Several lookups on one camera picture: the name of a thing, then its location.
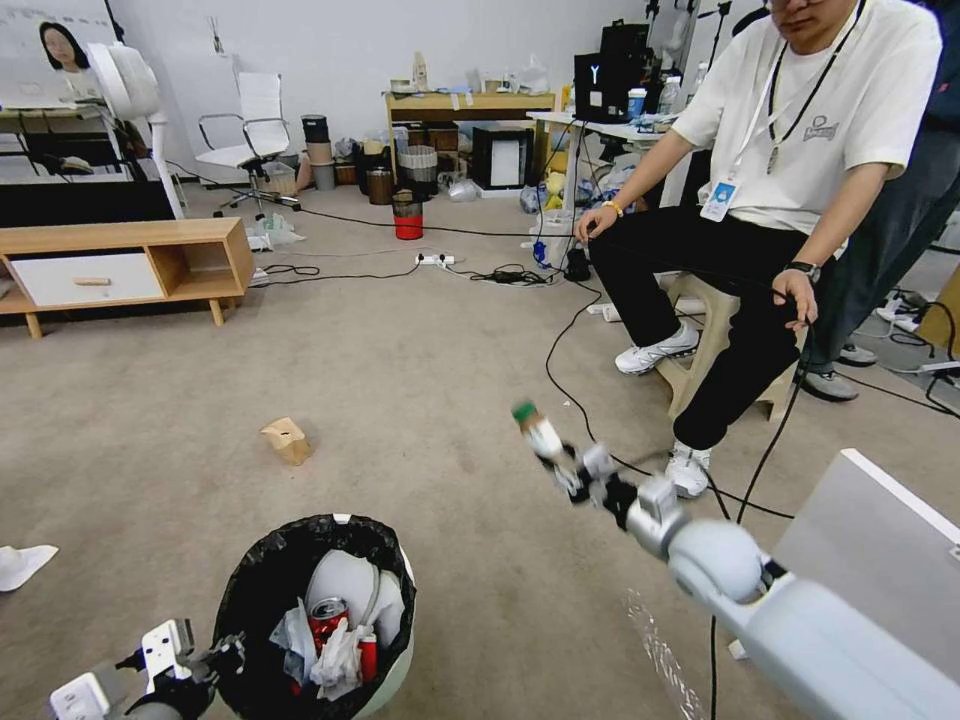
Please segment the small cardboard piece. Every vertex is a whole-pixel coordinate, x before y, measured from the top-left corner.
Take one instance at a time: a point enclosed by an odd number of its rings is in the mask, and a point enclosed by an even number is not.
[[[302,465],[313,453],[307,436],[289,417],[264,425],[260,428],[260,434],[266,436],[280,459],[288,465]]]

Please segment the standing fan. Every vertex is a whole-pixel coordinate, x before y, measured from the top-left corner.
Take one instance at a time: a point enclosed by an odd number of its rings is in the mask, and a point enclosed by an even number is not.
[[[173,179],[163,156],[167,115],[160,102],[160,88],[153,70],[143,56],[126,45],[102,45],[91,43],[90,64],[103,90],[107,107],[118,120],[146,118],[153,135],[151,156],[160,174],[160,182],[167,194],[173,216],[183,220],[180,198],[173,187]]]

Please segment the yellow wristband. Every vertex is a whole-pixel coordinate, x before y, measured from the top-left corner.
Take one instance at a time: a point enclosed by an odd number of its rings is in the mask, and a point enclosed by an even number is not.
[[[617,205],[613,200],[607,200],[600,207],[612,207],[614,210],[617,211],[617,217],[623,217],[623,208]]]

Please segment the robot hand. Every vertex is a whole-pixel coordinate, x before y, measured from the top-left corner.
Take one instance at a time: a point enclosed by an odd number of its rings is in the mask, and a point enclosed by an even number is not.
[[[125,693],[119,670],[147,672],[146,694],[126,712],[143,720],[197,720],[213,702],[225,673],[241,673],[243,637],[231,635],[194,655],[189,620],[167,620],[143,636],[140,647],[115,666],[98,665],[50,695],[58,720],[117,720]]]

